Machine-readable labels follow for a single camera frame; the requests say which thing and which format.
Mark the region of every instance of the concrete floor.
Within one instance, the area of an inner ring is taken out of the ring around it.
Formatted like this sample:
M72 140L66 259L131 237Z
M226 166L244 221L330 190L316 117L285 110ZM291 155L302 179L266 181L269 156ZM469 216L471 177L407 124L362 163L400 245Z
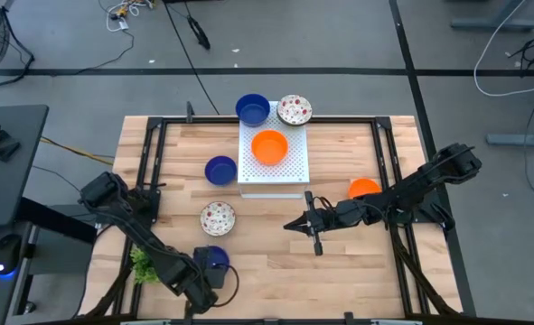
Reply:
M489 14L500 2L399 1L416 69L472 69L490 33L453 31L449 21L452 16ZM185 12L183 5L174 7ZM235 64L241 68L405 68L387 1L226 0L190 7L211 39L210 52L196 43L183 19L177 14L173 17L199 68L233 68ZM534 18L534 1L518 15ZM106 31L105 16L96 1L16 1L9 16L20 40L36 55L33 69L93 66L116 57L129 44L124 34ZM108 68L189 68L162 6L153 12L142 10L128 24L136 37L135 48ZM504 53L517 50L532 35L498 34L481 68L514 69L515 60ZM0 69L19 67L18 58L9 49ZM222 114L233 113L237 98L249 92L268 98L300 93L316 105L319 114L417 114L405 76L221 75L201 79ZM482 78L481 83L490 91L502 92L532 87L534 78ZM468 77L422 77L419 86L436 145L476 145L475 153L483 161L474 180L448 186L477 314L534 320L534 194L525 181L522 151L484 142L487 133L522 132L534 93L486 97ZM44 135L102 154L115 153L124 116L181 115L187 100L197 114L212 114L193 76L30 76L0 88L0 106L50 107ZM35 164L60 172L78 186L107 169L46 144L40 145ZM529 149L529 168L534 181L533 148ZM37 170L30 175L25 195L44 204L72 204L78 197L55 176ZM81 274L74 274L34 282L32 299L40 306L50 303L44 288L52 282L62 283L63 294L70 300L68 306L55 307L62 308L61 312L40 308L35 319L70 317L75 309L71 306L80 300L82 281Z

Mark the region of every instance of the wooden table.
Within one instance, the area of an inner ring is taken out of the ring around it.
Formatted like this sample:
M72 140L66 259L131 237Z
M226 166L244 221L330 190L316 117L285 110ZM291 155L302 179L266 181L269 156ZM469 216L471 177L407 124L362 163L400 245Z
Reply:
M117 148L114 172L130 188L136 185L147 118L127 116ZM392 116L391 121L405 177L425 163L425 158L414 117ZM387 141L384 134L381 136L383 151L388 154ZM310 124L307 139L310 188L315 195L334 204L346 199L353 179L366 177L379 183L370 127ZM240 274L235 300L196 318L340 319L346 311L353 311L355 318L403 317L393 250L383 224L366 227L361 223L359 227L324 233L324 255L315 257L309 238L283 230L284 224L303 213L304 200L242 199L236 183L220 188L205 180L205 163L215 155L237 161L238 145L238 125L234 124L172 124L166 131L160 174L160 182L166 186L160 188L161 207L153 231L167 245L188 254L196 246L221 246ZM389 164L388 170L392 183ZM228 202L237 214L236 226L225 237L210 237L201 229L201 210L214 200ZM461 310L441 229L434 224L416 224L414 229L424 273L447 303ZM91 309L116 278L124 239L113 228L97 242L81 313ZM414 311L419 311L415 284L407 274ZM229 273L225 287L216 291L219 302L231 296L234 284L234 276ZM126 307L130 285L126 287ZM138 317L181 319L184 301L184 296L175 297L159 283L144 285Z

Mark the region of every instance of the black metal frame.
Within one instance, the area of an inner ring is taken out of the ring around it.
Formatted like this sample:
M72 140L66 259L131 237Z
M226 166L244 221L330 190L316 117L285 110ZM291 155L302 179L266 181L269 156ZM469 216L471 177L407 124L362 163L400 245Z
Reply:
M158 142L156 145L155 150L155 161L154 161L154 167L152 172L152 177L150 180L150 186L155 186L158 184L158 178L160 175L160 168L161 168L161 161L163 159L164 155L164 141L166 136L166 128L170 124L238 124L239 119L236 116L194 116L192 112L188 114L188 116L184 117L161 117L161 116L153 116L149 117L147 124L146 124L146 132L145 132L145 140L142 147L142 153L140 157L140 164L138 167L138 174L136 177L136 186L137 187L144 187L146 185L145 183L145 172L148 164L148 156L150 154L150 147L152 144L152 138L154 136L154 131L156 128L159 129L158 133ZM388 116L383 117L368 117L368 116L314 116L309 123L313 124L369 124L369 127L371 128L371 133L373 137L373 144L375 148L376 153L376 159L377 164L379 166L379 176L381 180L381 187L383 190L385 190L389 186L389 179L388 179L388 172L387 172L387 165L385 162L385 157L383 155L383 146L381 143L381 137L380 137L380 129L383 129L385 131L385 136L387 138L387 145L389 148L389 157L391 161L391 167L393 169L394 175L395 175L395 181L400 181L402 179L401 176L401 170L398 163L398 155L397 150L395 147L395 138L393 136L393 132L391 129L391 122L390 118ZM417 254L417 245L415 241L415 236L413 233L412 226L406 227L406 237L409 247L409 253L414 258L416 262L419 261L419 257ZM132 247L132 242L129 238L126 238L126 243L124 245L124 250L122 252L122 263L120 265L120 270L123 270L125 265L129 263L129 255L130 250ZM395 254L394 251L394 258L396 262L396 270L398 274L398 282L399 282L399 290L401 293L401 302L403 305L403 311L405 313L405 316L414 314L412 305L411 305L411 297L409 295L409 289L408 289L408 281L406 277L406 270L403 265L403 262L401 259ZM130 304L130 314L131 315L137 315L138 313L138 307L140 303L140 294L141 294L142 286L140 284L135 284L133 291L132 291L132 298L131 298L131 304ZM429 313L429 304L427 301L427 297L425 296L425 293L421 290L421 288L417 287L418 292L418 298L419 298L419 307L421 310L421 314L428 314ZM124 298L124 287L121 288L121 292L119 293L118 297L115 299L114 302L114 308L112 310L112 314L120 314L121 307L122 307L122 300ZM191 320L192 323L208 323L209 320ZM210 322L215 323L221 323L221 322L228 322L232 323L233 321L240 321L240 320L210 320ZM245 323L252 322L253 320L244 320ZM285 323L304 323L305 321L308 321L309 323L345 323L345 319L337 319L337 320L281 320ZM369 320L353 320L353 323L369 323Z

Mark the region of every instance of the white pegboard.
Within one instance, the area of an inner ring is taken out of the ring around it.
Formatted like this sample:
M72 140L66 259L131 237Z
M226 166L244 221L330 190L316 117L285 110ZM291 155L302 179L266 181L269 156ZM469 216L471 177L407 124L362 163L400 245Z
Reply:
M270 114L261 126L239 127L239 183L240 184L308 184L309 158L306 145L306 126L283 124L276 116L278 102L271 101ZM279 164L266 166L252 154L254 136L264 130L277 130L288 141L288 153Z

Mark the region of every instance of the orange bowl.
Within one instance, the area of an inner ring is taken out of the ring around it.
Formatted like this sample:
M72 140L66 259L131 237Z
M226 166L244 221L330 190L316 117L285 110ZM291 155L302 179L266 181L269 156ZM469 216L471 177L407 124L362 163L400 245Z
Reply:
M288 142L285 136L275 130L259 132L252 139L252 154L265 165L280 163L288 151Z
M380 192L381 188L375 181L370 179L358 179L353 181L349 187L349 199L353 199L365 194Z

